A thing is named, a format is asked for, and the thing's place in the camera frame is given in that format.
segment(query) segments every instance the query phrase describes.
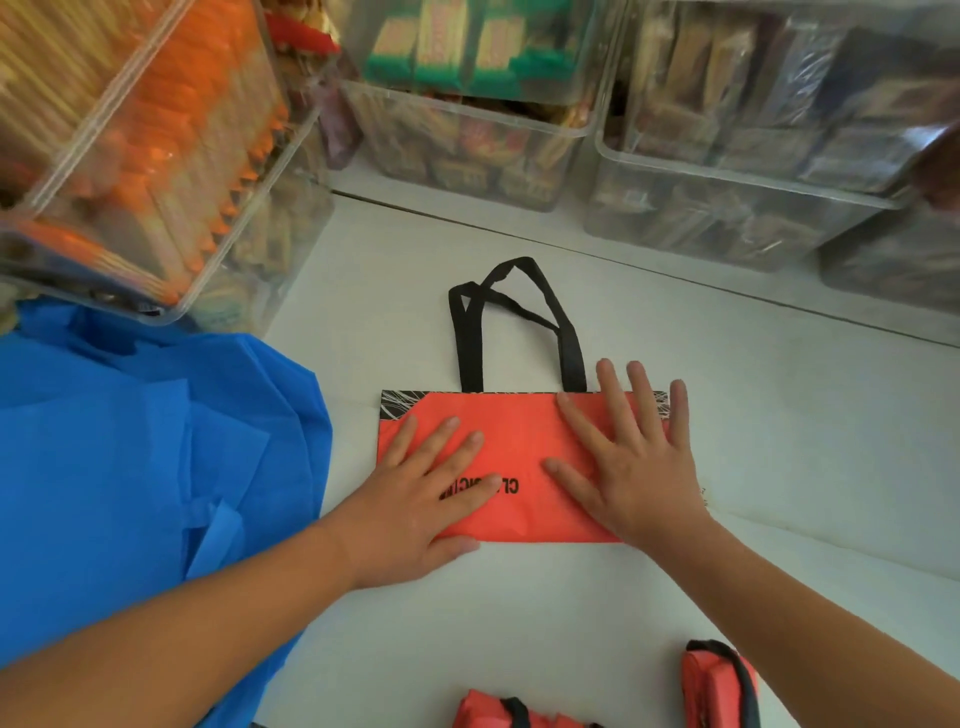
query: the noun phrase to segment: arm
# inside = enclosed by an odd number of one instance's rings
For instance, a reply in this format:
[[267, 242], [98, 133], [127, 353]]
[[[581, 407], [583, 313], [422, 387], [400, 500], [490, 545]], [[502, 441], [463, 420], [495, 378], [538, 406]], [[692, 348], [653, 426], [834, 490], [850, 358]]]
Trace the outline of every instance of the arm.
[[804, 726], [960, 725], [960, 682], [741, 544], [709, 515], [689, 444], [682, 382], [669, 439], [650, 382], [628, 367], [637, 415], [607, 361], [597, 374], [615, 423], [608, 440], [569, 398], [558, 405], [597, 459], [598, 487], [566, 463], [544, 467], [626, 543], [645, 551], [756, 666]]
[[407, 457], [409, 417], [367, 482], [315, 525], [0, 670], [0, 725], [190, 728], [350, 590], [417, 579], [475, 550], [472, 539], [434, 541], [500, 483], [491, 475], [439, 500], [482, 446], [472, 436], [428, 473], [456, 428]]

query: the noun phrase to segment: white shelf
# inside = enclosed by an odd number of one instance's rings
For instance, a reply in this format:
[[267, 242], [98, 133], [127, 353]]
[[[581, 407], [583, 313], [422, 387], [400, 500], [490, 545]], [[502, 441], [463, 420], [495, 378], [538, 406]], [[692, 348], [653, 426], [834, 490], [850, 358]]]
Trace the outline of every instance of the white shelf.
[[376, 169], [366, 149], [360, 150], [347, 169], [333, 173], [332, 184], [335, 190], [361, 199], [614, 260], [741, 296], [960, 346], [960, 317], [827, 288], [817, 276], [815, 256], [770, 275], [588, 235], [583, 223], [595, 166], [596, 154], [587, 140], [560, 203], [547, 213], [392, 180]]

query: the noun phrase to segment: black strap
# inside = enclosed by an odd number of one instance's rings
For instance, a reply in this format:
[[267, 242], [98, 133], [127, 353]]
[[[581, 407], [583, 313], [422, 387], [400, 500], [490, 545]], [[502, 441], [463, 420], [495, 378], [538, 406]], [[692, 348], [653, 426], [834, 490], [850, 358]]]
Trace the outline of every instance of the black strap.
[[[509, 296], [494, 291], [492, 286], [504, 280], [514, 268], [519, 269], [534, 282], [543, 294], [550, 312], [557, 320], [551, 324], [542, 316], [528, 311]], [[464, 298], [469, 304], [464, 307]], [[464, 392], [483, 392], [483, 309], [486, 303], [506, 308], [520, 318], [540, 324], [557, 334], [557, 351], [560, 355], [560, 376], [565, 392], [586, 392], [587, 374], [580, 340], [573, 324], [566, 317], [560, 301], [546, 281], [543, 271], [532, 257], [519, 257], [500, 263], [483, 283], [469, 282], [454, 286], [449, 292], [450, 317], [457, 340], [457, 360], [460, 364], [460, 387]]]
[[740, 728], [760, 728], [760, 706], [756, 702], [754, 681], [740, 656], [728, 644], [718, 640], [690, 640], [686, 644], [687, 652], [701, 650], [719, 655], [733, 665], [736, 679], [740, 683]]
[[518, 697], [504, 697], [500, 699], [500, 703], [514, 720], [510, 724], [511, 728], [530, 728], [530, 711], [522, 700]]

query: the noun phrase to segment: left hand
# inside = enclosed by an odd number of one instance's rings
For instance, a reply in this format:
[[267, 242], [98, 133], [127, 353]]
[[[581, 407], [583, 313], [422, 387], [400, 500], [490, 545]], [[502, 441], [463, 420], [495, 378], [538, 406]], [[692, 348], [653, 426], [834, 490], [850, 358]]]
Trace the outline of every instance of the left hand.
[[473, 432], [433, 468], [459, 426], [456, 418], [446, 420], [407, 457], [417, 433], [417, 419], [408, 415], [367, 481], [318, 523], [347, 555], [353, 589], [414, 581], [480, 547], [467, 536], [436, 540], [490, 500], [501, 485], [500, 475], [492, 473], [440, 500], [483, 447], [483, 433]]

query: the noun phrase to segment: blue fabric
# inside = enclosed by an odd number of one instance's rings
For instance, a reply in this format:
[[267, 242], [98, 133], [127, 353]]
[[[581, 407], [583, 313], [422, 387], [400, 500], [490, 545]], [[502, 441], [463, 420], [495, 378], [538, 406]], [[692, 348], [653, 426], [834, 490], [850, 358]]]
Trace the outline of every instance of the blue fabric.
[[[323, 503], [332, 427], [312, 373], [246, 335], [72, 304], [0, 338], [0, 667], [292, 536]], [[202, 722], [247, 728], [296, 640]]]

